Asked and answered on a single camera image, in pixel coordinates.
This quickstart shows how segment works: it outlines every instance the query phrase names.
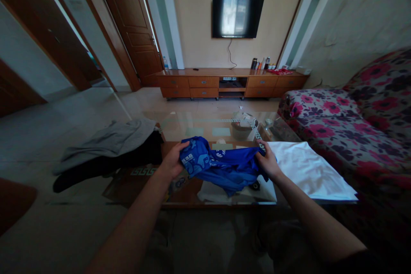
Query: glass coffee table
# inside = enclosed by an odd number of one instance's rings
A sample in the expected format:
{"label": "glass coffee table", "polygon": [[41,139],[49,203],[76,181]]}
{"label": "glass coffee table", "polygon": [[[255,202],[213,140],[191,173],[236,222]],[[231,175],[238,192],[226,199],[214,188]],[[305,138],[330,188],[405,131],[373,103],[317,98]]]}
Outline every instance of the glass coffee table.
{"label": "glass coffee table", "polygon": [[[208,140],[212,150],[255,147],[259,146],[257,139],[301,142],[276,112],[144,112],[141,116],[157,122],[164,141],[163,157],[182,139],[194,136]],[[157,167],[150,164],[120,169],[103,196],[113,203],[131,205]],[[222,188],[195,177],[191,179],[184,170],[171,183],[163,208],[272,205],[277,203],[277,195],[272,182],[259,176],[254,185],[229,198]]]}

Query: open shelf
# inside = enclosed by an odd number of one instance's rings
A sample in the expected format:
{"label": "open shelf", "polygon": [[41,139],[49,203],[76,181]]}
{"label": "open shelf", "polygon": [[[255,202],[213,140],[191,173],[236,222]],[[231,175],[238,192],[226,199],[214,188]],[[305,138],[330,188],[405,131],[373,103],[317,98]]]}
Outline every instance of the open shelf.
{"label": "open shelf", "polygon": [[244,97],[245,91],[236,91],[236,92],[218,92],[218,97]]}
{"label": "open shelf", "polygon": [[[218,82],[219,92],[245,92],[247,87],[247,77],[236,77],[236,80],[223,80],[224,77],[220,77]],[[227,94],[226,97],[238,97]]]}

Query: wall-mounted tv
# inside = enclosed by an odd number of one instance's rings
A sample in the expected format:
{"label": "wall-mounted tv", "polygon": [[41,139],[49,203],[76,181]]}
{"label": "wall-mounted tv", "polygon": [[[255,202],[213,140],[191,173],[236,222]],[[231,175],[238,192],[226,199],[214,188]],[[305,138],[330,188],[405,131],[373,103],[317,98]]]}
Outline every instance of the wall-mounted tv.
{"label": "wall-mounted tv", "polygon": [[255,38],[264,0],[213,0],[213,38]]}

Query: wooden tv cabinet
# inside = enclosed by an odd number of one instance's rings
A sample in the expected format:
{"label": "wooden tv cabinet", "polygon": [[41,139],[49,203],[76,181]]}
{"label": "wooden tv cabinet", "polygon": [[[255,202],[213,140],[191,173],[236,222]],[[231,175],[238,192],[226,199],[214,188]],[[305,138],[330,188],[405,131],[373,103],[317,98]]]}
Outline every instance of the wooden tv cabinet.
{"label": "wooden tv cabinet", "polygon": [[[274,75],[265,70],[249,68],[191,68],[162,71],[156,74],[163,97],[171,98],[280,98],[290,90],[301,89],[308,75],[294,72]],[[237,81],[223,81],[236,77]]]}

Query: hand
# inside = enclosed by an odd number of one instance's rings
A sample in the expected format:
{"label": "hand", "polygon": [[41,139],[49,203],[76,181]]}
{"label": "hand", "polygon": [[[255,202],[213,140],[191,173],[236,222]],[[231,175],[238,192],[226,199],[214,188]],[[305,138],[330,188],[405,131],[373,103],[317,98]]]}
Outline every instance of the hand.
{"label": "hand", "polygon": [[256,154],[256,158],[260,164],[260,166],[264,169],[267,173],[268,177],[271,181],[275,182],[275,180],[283,175],[280,167],[277,164],[277,160],[275,158],[275,154],[271,151],[270,146],[265,141],[261,139],[257,139],[257,143],[262,144],[265,147],[265,156],[262,156],[259,152]]}
{"label": "hand", "polygon": [[189,141],[185,143],[178,143],[176,144],[170,152],[166,155],[161,163],[160,167],[158,168],[158,172],[161,172],[163,175],[166,176],[170,182],[175,179],[180,172],[183,171],[184,167],[180,163],[180,151],[187,147],[190,144]]}

